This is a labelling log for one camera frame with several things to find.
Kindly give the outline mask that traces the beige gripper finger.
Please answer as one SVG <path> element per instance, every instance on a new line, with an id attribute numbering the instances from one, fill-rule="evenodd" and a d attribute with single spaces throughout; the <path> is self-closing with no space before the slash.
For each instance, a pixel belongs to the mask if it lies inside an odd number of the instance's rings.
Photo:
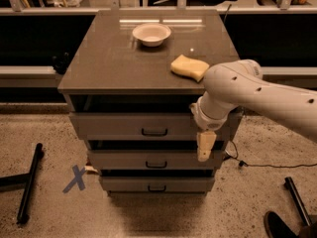
<path id="1" fill-rule="evenodd" d="M 217 135 L 214 131 L 197 133 L 197 159 L 199 162 L 206 162 L 209 159 L 216 138 Z"/>

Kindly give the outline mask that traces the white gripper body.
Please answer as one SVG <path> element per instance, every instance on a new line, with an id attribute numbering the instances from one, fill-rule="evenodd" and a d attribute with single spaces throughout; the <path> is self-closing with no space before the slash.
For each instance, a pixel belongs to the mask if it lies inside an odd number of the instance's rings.
<path id="1" fill-rule="evenodd" d="M 217 131 L 227 121 L 230 105 L 210 96 L 201 96 L 190 105 L 190 110 L 201 130 Z"/>

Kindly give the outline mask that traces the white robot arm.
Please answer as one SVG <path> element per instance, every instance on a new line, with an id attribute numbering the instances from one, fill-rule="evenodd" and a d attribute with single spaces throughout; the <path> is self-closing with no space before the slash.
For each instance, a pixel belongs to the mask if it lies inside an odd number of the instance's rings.
<path id="1" fill-rule="evenodd" d="M 317 142 L 317 92 L 263 80 L 260 65 L 251 59 L 211 66 L 203 78 L 205 92 L 190 106 L 200 131 L 197 158 L 205 162 L 216 140 L 215 132 L 238 106 Z"/>

